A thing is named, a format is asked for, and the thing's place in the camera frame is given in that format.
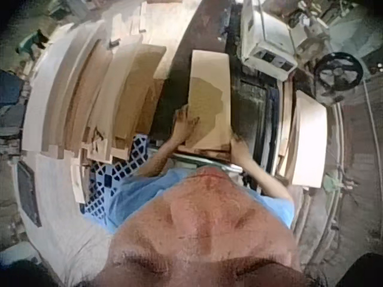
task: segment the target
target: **black handwheel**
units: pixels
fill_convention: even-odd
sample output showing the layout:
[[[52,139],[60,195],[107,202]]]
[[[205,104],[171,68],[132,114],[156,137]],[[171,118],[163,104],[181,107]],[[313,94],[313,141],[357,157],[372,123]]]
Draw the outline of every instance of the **black handwheel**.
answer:
[[[359,85],[363,68],[352,55],[336,52],[325,55],[314,68],[315,80],[333,91],[347,91]]]

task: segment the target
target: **cable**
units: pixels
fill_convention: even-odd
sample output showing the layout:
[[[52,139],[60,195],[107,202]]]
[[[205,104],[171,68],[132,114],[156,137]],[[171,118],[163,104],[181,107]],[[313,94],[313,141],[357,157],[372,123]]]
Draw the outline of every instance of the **cable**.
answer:
[[[383,175],[382,175],[381,152],[379,150],[378,136],[376,135],[375,121],[373,119],[371,103],[370,103],[370,97],[369,97],[369,92],[367,90],[367,85],[366,85],[366,80],[365,79],[363,79],[363,87],[364,87],[364,93],[366,95],[367,107],[369,108],[369,115],[370,115],[370,121],[371,121],[371,126],[372,126],[373,140],[375,142],[376,157],[378,158],[379,183],[380,183],[380,189],[381,189],[381,212],[382,212],[382,216],[381,216],[381,237],[380,237],[380,239],[383,240]]]

